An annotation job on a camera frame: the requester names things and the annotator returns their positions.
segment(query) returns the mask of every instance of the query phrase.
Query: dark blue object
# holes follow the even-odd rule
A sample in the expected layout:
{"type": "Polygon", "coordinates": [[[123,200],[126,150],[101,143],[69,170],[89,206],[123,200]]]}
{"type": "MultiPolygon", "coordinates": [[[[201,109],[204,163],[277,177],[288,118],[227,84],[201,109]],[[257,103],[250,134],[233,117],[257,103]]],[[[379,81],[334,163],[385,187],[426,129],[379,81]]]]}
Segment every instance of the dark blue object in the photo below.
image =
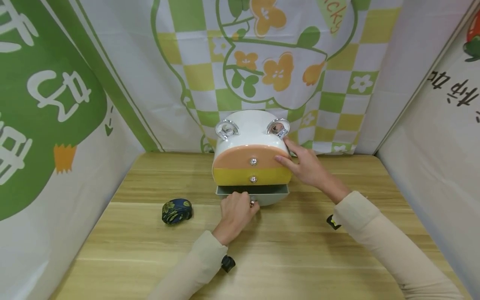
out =
{"type": "Polygon", "coordinates": [[[188,220],[193,216],[193,208],[190,201],[179,198],[168,201],[162,208],[162,221],[165,224],[177,224],[188,220]]]}

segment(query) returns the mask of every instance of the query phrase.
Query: wooden table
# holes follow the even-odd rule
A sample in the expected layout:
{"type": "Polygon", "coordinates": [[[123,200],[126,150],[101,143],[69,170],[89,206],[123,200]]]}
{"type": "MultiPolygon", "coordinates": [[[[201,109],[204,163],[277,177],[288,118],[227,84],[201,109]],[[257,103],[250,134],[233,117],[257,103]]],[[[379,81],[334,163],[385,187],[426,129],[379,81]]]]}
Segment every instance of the wooden table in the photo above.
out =
{"type": "MultiPolygon", "coordinates": [[[[138,158],[65,275],[53,300],[145,299],[220,219],[212,155],[146,153],[138,158]],[[194,217],[169,227],[162,205],[193,204],[194,217]]],[[[326,156],[324,165],[367,196],[468,297],[424,227],[374,156],[326,156]]],[[[218,272],[192,299],[402,299],[395,281],[342,228],[333,204],[293,179],[285,200],[261,209],[232,243],[237,266],[218,272]]]]}

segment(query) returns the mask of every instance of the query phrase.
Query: yellow drawer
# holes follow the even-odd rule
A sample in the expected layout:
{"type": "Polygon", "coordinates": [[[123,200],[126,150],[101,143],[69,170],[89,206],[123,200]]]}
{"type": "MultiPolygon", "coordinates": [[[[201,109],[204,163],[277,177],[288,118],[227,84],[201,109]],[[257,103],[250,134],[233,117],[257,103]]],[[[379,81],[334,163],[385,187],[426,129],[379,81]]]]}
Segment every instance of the yellow drawer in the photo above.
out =
{"type": "Polygon", "coordinates": [[[248,168],[248,169],[213,169],[213,177],[217,185],[275,185],[288,184],[292,173],[285,167],[281,168],[248,168]],[[255,176],[256,182],[250,179],[255,176]]]}

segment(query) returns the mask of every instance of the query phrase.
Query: orange shape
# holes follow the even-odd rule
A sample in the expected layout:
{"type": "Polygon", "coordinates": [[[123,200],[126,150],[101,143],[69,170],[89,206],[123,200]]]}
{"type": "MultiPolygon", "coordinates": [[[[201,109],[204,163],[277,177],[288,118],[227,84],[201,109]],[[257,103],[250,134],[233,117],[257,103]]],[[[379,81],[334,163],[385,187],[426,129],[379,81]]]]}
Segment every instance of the orange shape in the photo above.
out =
{"type": "Polygon", "coordinates": [[[287,23],[285,13],[275,7],[276,0],[252,0],[250,9],[255,17],[254,31],[258,37],[265,37],[271,27],[282,28],[287,23]]]}
{"type": "Polygon", "coordinates": [[[252,71],[257,69],[257,65],[255,64],[255,62],[258,59],[258,55],[256,53],[252,52],[249,54],[245,54],[242,51],[237,51],[233,56],[237,60],[237,66],[245,67],[252,71]]]}
{"type": "Polygon", "coordinates": [[[55,160],[55,169],[58,173],[63,173],[66,171],[72,170],[73,158],[75,157],[75,152],[77,151],[77,146],[72,147],[68,145],[65,147],[64,144],[53,147],[53,156],[55,160]]]}
{"type": "Polygon", "coordinates": [[[290,85],[293,72],[293,56],[291,52],[284,52],[280,55],[278,63],[274,60],[266,60],[262,82],[266,85],[273,84],[277,92],[286,90],[290,85]]]}
{"type": "Polygon", "coordinates": [[[322,69],[325,65],[325,62],[323,61],[319,65],[311,65],[309,66],[305,72],[303,73],[302,80],[309,85],[314,85],[317,83],[318,79],[320,78],[320,74],[322,73],[322,69]]]}

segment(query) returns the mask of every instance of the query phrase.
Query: metal ring handle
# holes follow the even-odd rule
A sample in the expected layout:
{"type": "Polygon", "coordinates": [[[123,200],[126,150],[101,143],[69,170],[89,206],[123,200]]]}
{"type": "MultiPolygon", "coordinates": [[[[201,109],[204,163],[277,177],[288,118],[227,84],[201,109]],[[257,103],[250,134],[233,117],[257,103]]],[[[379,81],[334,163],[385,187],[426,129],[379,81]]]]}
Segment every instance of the metal ring handle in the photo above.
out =
{"type": "Polygon", "coordinates": [[[215,126],[215,132],[219,138],[225,141],[234,134],[238,135],[239,127],[233,121],[223,120],[215,126]]]}
{"type": "Polygon", "coordinates": [[[267,126],[267,134],[274,134],[283,139],[290,131],[290,122],[286,119],[275,119],[267,126]]]}

